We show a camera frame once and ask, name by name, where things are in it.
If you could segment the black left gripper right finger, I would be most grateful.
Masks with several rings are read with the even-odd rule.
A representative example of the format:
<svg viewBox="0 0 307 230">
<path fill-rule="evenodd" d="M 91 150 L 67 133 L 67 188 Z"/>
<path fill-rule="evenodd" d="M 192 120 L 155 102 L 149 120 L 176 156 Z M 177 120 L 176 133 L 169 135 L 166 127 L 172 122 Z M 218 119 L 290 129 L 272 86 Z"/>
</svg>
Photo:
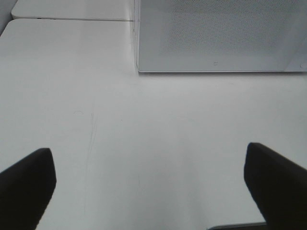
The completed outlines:
<svg viewBox="0 0 307 230">
<path fill-rule="evenodd" d="M 305 168 L 261 143 L 249 143 L 244 181 L 269 229 L 307 228 Z"/>
</svg>

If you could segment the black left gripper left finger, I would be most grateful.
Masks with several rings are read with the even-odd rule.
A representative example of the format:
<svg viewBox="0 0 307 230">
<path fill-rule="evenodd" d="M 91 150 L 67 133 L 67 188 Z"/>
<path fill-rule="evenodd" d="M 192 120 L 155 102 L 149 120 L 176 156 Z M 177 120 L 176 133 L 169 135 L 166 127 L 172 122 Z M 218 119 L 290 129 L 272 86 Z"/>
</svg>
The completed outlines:
<svg viewBox="0 0 307 230">
<path fill-rule="evenodd" d="M 0 228 L 35 230 L 57 183 L 52 152 L 41 148 L 0 173 Z"/>
</svg>

